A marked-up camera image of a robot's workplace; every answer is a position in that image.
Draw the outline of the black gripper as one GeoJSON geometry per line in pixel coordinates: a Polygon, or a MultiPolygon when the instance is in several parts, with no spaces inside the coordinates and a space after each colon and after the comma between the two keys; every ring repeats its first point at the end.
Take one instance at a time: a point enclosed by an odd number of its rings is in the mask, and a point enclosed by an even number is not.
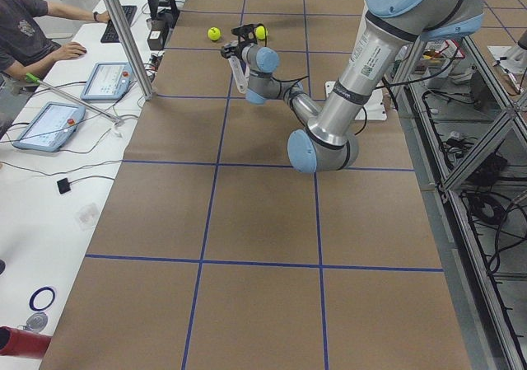
{"type": "Polygon", "coordinates": [[[246,60],[249,47],[249,43],[228,43],[222,46],[220,53],[224,59],[236,57],[239,60],[246,60]]]}
{"type": "Polygon", "coordinates": [[[245,24],[231,29],[231,33],[237,38],[238,44],[257,44],[256,29],[260,24],[245,24]]]}

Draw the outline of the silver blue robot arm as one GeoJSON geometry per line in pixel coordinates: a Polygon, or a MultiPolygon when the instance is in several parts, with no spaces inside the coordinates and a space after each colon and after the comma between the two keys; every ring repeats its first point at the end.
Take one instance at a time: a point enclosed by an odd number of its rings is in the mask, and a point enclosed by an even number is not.
{"type": "Polygon", "coordinates": [[[239,26],[236,40],[225,44],[221,55],[249,69],[247,101],[262,105],[284,100],[303,129],[291,133],[287,154],[300,172],[338,171],[357,159],[357,138],[350,129],[360,109],[370,100],[401,48],[417,39],[450,40],[471,35],[483,23],[484,0],[366,0],[366,28],[351,58],[323,105],[303,90],[298,80],[273,76],[278,54],[258,45],[254,24],[239,26]]]}

